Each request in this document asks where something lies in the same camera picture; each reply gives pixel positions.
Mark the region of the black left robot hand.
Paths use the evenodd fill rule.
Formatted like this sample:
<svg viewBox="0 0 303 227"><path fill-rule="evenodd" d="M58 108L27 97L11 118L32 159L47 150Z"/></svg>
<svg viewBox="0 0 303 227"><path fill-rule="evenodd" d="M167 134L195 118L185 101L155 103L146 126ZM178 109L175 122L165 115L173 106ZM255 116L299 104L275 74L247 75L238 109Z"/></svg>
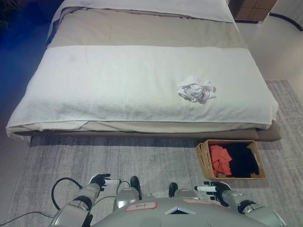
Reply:
<svg viewBox="0 0 303 227"><path fill-rule="evenodd" d="M91 178L89 184L96 183L99 185L100 191L104 191L105 186L118 185L121 183L120 179L110 178L111 174L97 174Z"/></svg>

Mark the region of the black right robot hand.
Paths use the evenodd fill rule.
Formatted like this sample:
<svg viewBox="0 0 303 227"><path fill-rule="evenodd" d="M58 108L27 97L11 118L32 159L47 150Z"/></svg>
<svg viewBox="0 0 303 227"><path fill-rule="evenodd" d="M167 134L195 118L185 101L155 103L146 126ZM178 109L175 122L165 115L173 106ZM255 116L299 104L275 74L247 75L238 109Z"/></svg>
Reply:
<svg viewBox="0 0 303 227"><path fill-rule="evenodd" d="M197 185L194 189L198 192L206 192L210 200L219 202L224 207L229 207L223 199L223 192L231 190L230 186L223 182L204 181L203 185Z"/></svg>

